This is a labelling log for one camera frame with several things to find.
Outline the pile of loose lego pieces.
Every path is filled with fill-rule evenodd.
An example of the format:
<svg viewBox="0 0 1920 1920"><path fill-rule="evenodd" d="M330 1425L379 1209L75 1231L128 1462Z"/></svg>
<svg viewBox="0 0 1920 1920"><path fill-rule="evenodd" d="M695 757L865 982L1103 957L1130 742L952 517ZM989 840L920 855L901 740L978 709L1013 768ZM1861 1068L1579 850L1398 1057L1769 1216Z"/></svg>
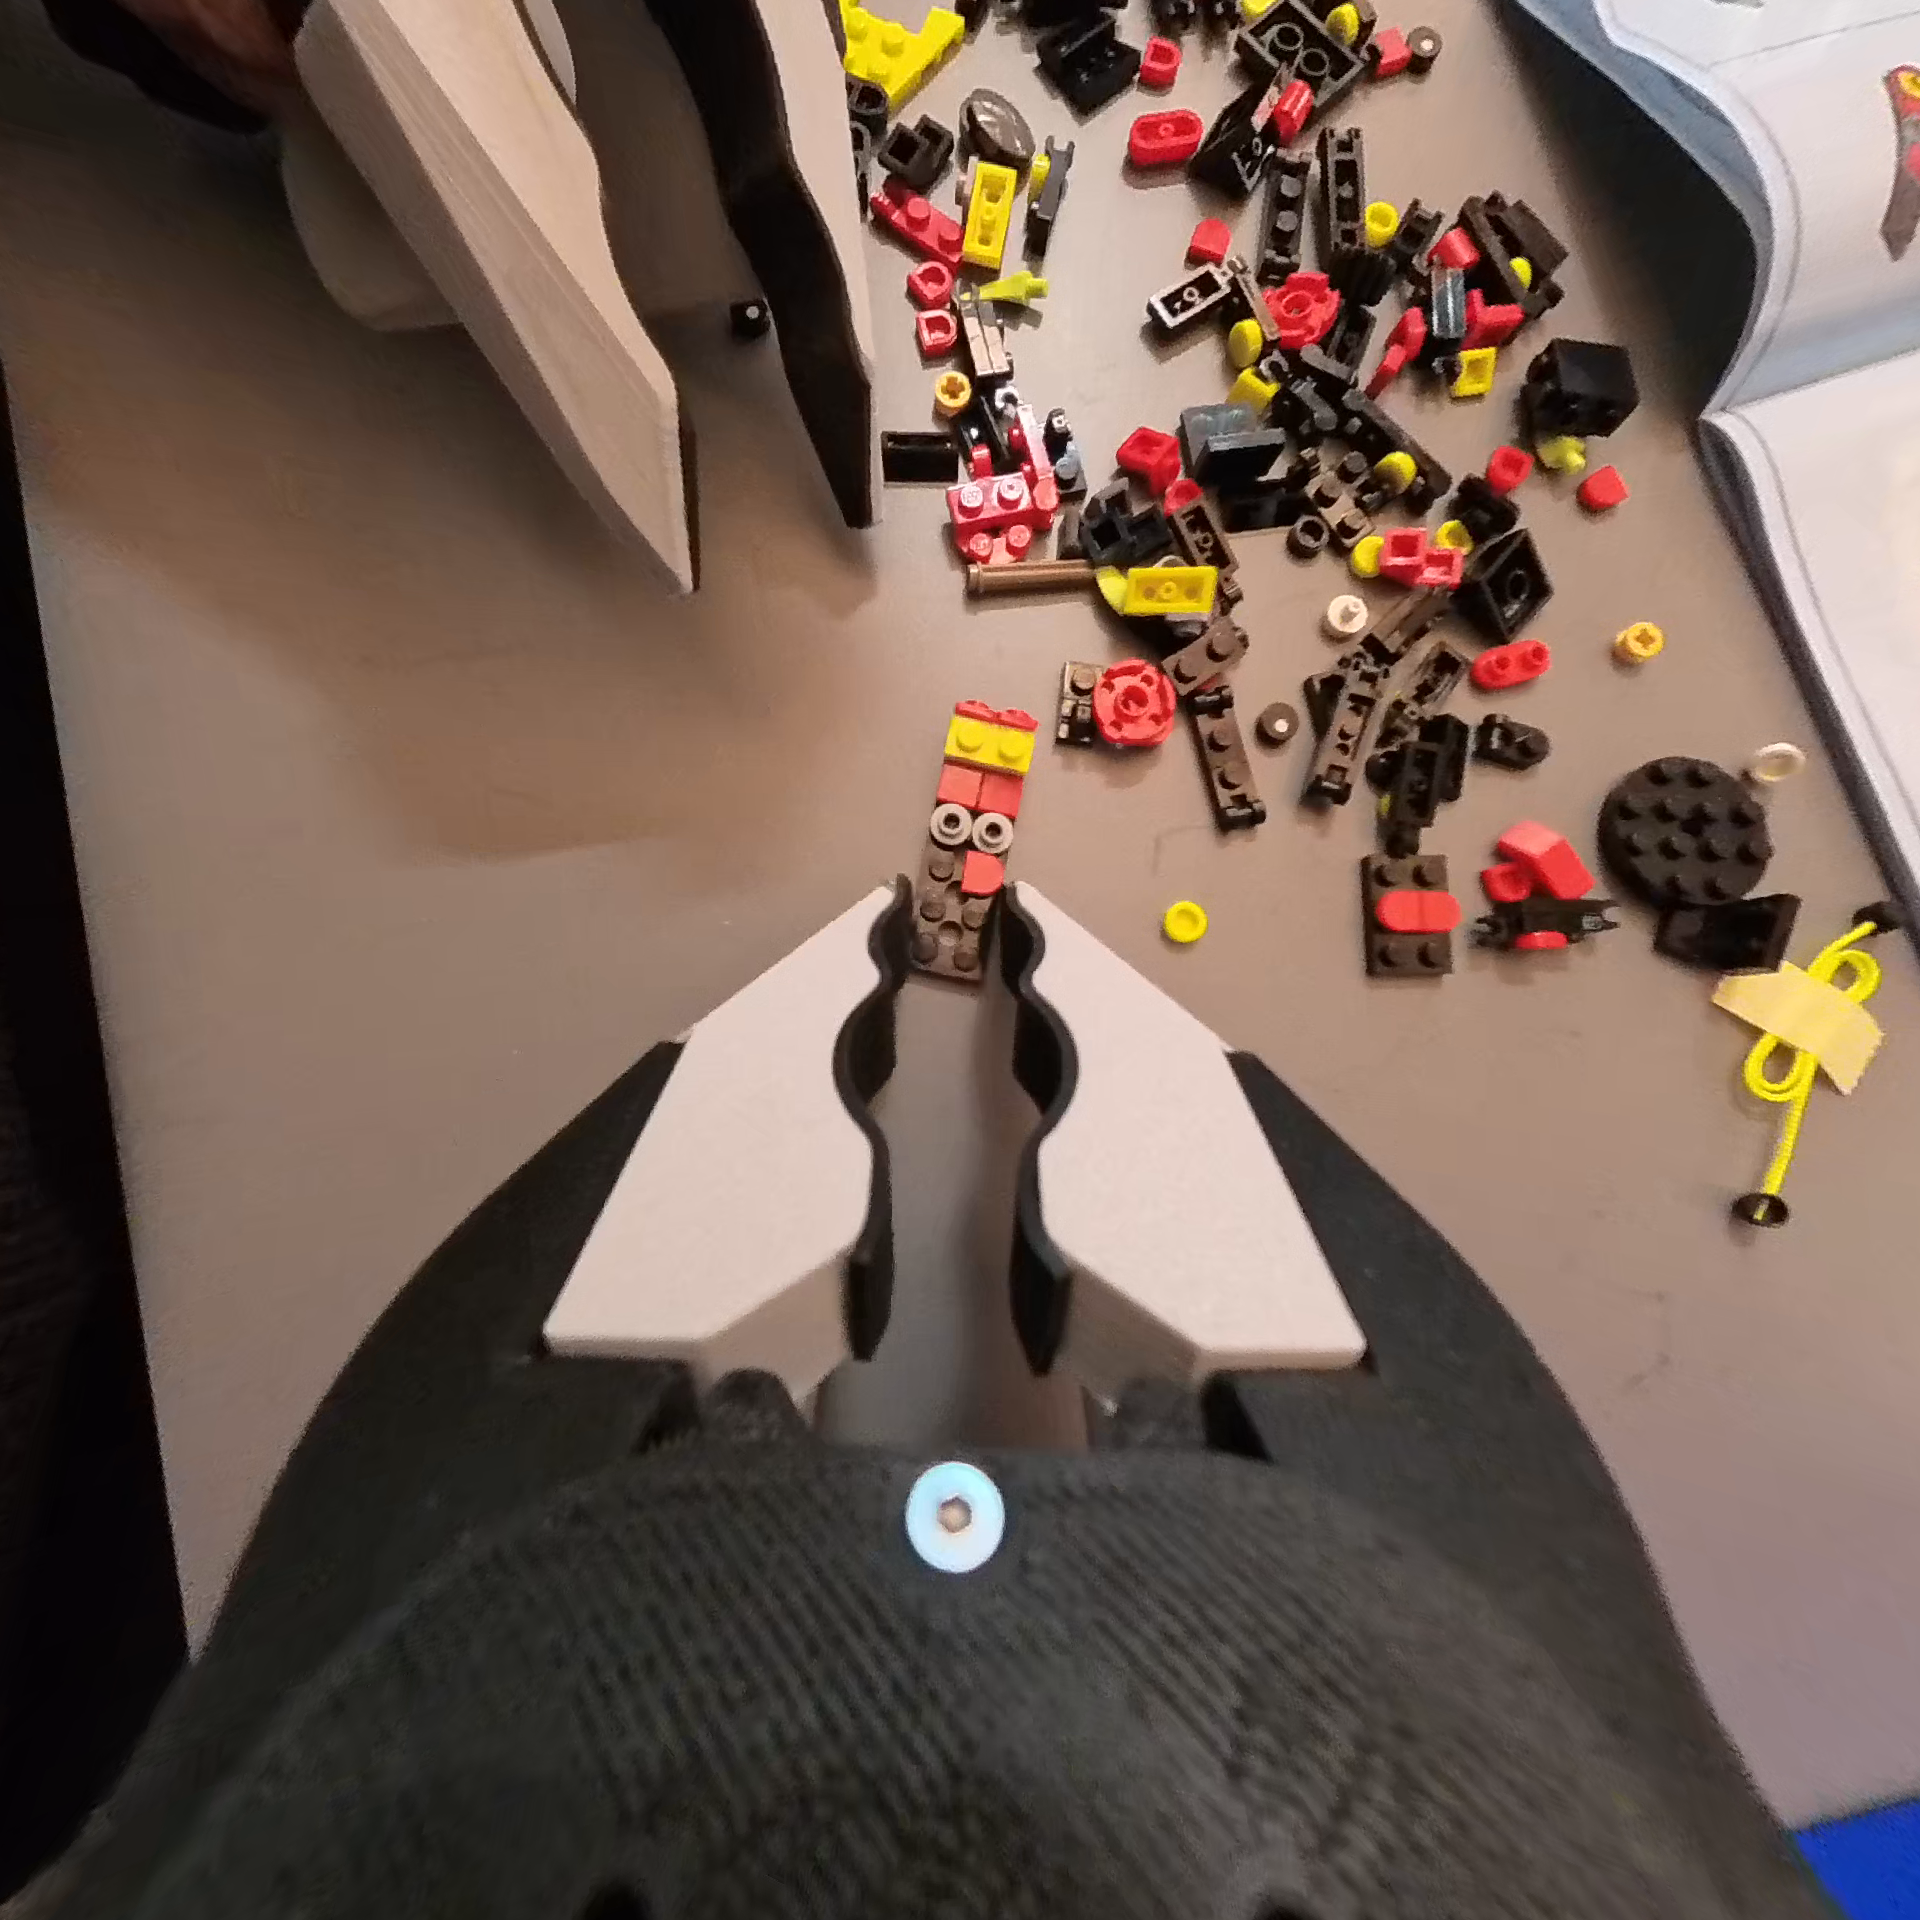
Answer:
<svg viewBox="0 0 1920 1920"><path fill-rule="evenodd" d="M1501 349L1559 301L1568 249L1501 192L1454 213L1370 197L1363 129L1338 109L1363 82L1430 74L1441 33L1402 32L1374 4L1149 4L1152 33L1130 39L1123 4L1011 4L1041 77L1079 119L1131 87L1168 93L1197 24L1233 48L1227 102L1152 102L1126 142L1137 176L1181 176L1223 209L1193 229L1144 332L1166 345L1217 336L1233 389L1171 431L1128 434L1117 484L1094 492L1073 418L1023 392L1001 317L1049 293L1041 268L1074 142L1038 136L990 87L963 97L954 125L905 113L990 12L933 4L904 23L840 6L856 190L918 257L905 293L920 351L945 364L936 425L881 434L882 480L945 492L971 586L1094 585L1149 624L1158 657L1064 684L1059 736L1154 746L1187 711L1223 830L1265 821L1233 705L1247 631L1231 537L1285 530L1302 560L1338 553L1398 585L1383 615L1360 597L1329 610L1345 650L1303 685L1303 804L1331 809L1368 783L1381 853L1419 855L1471 759L1525 769L1547 753L1539 729L1501 711L1467 724L1450 702L1461 680L1494 693L1546 672L1547 648L1521 631L1552 586L1517 492L1537 464L1578 470L1587 440L1633 415L1629 354L1550 340L1521 385L1531 444L1498 445L1454 480L1383 397L1408 376L1487 396Z"/></svg>

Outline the partly built lego model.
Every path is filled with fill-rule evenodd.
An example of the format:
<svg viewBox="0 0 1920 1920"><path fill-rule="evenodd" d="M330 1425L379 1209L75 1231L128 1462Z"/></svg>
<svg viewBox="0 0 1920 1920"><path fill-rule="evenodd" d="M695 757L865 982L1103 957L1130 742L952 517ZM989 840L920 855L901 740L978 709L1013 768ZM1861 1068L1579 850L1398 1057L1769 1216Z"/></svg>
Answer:
<svg viewBox="0 0 1920 1920"><path fill-rule="evenodd" d="M1023 709L952 709L909 938L925 974L970 986L985 975L1038 726Z"/></svg>

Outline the red and black lego subassembly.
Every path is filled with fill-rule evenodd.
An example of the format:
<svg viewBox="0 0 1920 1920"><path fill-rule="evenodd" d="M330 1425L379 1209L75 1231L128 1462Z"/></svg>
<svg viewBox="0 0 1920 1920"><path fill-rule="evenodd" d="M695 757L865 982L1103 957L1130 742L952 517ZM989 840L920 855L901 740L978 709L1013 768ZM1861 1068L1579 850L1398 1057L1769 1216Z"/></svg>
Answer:
<svg viewBox="0 0 1920 1920"><path fill-rule="evenodd" d="M1559 830L1513 823L1498 836L1495 853L1479 872L1487 912L1472 928L1477 946L1559 953L1618 929L1617 903L1597 893L1594 871Z"/></svg>

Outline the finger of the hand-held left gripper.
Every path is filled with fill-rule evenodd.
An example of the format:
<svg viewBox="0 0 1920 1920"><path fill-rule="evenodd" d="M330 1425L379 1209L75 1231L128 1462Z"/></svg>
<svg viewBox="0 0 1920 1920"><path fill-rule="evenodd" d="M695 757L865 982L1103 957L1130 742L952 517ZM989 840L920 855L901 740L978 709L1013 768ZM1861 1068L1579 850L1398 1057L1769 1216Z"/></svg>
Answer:
<svg viewBox="0 0 1920 1920"><path fill-rule="evenodd" d="M701 582L682 396L609 241L590 138L512 1L309 4L309 102L609 525Z"/></svg>
<svg viewBox="0 0 1920 1920"><path fill-rule="evenodd" d="M769 301L845 521L877 519L874 304L845 32L819 1L578 4L578 119L646 319Z"/></svg>

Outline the pale masking tape piece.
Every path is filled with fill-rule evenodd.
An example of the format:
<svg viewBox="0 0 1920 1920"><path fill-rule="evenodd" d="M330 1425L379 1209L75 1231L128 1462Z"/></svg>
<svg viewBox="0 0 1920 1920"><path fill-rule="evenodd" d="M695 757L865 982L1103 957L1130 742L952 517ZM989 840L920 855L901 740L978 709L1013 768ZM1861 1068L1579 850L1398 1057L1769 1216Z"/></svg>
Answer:
<svg viewBox="0 0 1920 1920"><path fill-rule="evenodd" d="M1854 996L1837 981L1797 964L1769 974L1734 974L1717 985L1712 1002L1810 1055L1839 1092L1851 1095L1881 1052L1881 1025L1866 1006L1878 985Z"/></svg>

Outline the black plate with red tile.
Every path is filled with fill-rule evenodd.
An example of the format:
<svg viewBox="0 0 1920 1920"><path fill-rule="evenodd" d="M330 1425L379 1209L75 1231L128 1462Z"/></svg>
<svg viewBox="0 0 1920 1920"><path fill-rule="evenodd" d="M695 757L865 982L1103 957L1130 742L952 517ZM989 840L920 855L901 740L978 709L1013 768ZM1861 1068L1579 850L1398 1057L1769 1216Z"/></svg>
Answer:
<svg viewBox="0 0 1920 1920"><path fill-rule="evenodd" d="M1431 981L1454 972L1461 900L1439 853L1360 860L1360 951L1374 981Z"/></svg>

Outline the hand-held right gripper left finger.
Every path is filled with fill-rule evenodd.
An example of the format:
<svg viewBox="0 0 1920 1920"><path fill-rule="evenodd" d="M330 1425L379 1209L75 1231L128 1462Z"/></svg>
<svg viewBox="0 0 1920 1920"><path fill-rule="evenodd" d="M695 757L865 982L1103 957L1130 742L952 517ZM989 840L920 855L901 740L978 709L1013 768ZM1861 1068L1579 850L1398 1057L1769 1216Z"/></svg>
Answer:
<svg viewBox="0 0 1920 1920"><path fill-rule="evenodd" d="M717 1006L672 1047L545 1343L670 1360L693 1382L762 1372L805 1407L890 1325L890 1142L914 888L890 880Z"/></svg>

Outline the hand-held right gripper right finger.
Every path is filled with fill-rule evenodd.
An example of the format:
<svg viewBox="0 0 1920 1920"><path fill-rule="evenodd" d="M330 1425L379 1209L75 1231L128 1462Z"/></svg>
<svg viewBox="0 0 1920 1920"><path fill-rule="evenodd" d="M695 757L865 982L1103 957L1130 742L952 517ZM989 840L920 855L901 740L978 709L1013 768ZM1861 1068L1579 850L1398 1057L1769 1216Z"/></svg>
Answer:
<svg viewBox="0 0 1920 1920"><path fill-rule="evenodd" d="M1021 1148L1011 1309L1033 1376L1349 1372L1366 1332L1234 1052L1037 884L1000 910Z"/></svg>

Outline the black round lego plate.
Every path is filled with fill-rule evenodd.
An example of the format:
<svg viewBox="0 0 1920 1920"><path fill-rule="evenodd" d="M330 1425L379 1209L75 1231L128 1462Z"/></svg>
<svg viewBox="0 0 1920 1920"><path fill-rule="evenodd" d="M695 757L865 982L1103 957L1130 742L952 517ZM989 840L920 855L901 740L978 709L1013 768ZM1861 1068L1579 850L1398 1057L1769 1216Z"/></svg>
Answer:
<svg viewBox="0 0 1920 1920"><path fill-rule="evenodd" d="M1658 757L1602 798L1598 853L1609 878L1647 905L1726 905L1752 896L1774 856L1769 816L1729 769Z"/></svg>

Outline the blue plastic item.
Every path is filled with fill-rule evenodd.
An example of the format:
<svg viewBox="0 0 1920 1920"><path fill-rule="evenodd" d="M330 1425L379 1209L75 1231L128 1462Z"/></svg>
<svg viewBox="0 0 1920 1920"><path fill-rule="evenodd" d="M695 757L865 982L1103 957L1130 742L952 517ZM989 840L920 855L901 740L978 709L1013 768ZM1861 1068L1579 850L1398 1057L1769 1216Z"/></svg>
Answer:
<svg viewBox="0 0 1920 1920"><path fill-rule="evenodd" d="M1919 1799L1806 1823L1792 1837L1851 1918L1919 1918Z"/></svg>

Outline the black lego slope brick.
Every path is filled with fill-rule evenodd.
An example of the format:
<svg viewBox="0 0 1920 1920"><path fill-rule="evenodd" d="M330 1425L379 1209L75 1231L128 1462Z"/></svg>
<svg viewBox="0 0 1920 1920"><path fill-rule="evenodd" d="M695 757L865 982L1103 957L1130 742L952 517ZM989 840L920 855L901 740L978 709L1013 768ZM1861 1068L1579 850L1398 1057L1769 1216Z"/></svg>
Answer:
<svg viewBox="0 0 1920 1920"><path fill-rule="evenodd" d="M1673 903L1658 921L1653 951L1717 975L1769 974L1787 957L1800 910L1801 898L1791 893Z"/></svg>

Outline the lego instruction booklet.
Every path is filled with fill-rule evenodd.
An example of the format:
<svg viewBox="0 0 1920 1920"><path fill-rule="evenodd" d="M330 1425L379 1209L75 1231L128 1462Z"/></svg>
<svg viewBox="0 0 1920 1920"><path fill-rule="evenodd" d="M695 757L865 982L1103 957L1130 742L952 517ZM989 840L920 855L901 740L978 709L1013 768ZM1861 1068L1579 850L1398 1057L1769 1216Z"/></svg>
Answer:
<svg viewBox="0 0 1920 1920"><path fill-rule="evenodd" d="M1739 209L1704 457L1889 888L1919 887L1919 4L1528 1Z"/></svg>

